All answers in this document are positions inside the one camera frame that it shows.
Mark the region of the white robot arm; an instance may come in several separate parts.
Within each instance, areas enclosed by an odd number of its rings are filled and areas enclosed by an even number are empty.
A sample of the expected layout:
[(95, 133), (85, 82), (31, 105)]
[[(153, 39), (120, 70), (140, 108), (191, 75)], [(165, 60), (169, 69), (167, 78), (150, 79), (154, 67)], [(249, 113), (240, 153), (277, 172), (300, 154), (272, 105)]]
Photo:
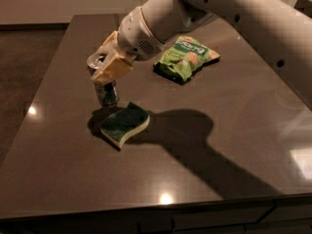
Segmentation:
[(106, 85), (123, 77), (136, 59), (155, 57), (178, 34), (216, 17), (228, 22), (312, 108), (312, 20), (280, 0), (148, 0), (97, 49), (104, 62), (92, 80)]

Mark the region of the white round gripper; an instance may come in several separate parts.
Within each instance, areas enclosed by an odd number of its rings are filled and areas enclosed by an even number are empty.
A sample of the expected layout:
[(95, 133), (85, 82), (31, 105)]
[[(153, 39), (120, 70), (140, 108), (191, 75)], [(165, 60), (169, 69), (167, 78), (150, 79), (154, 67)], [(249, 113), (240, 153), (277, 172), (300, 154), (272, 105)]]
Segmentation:
[[(129, 55), (117, 53), (118, 44)], [(149, 29), (142, 8), (136, 7), (122, 19), (118, 32), (113, 31), (91, 55), (92, 80), (95, 84), (111, 83), (133, 70), (133, 56), (149, 60), (163, 50), (164, 44)]]

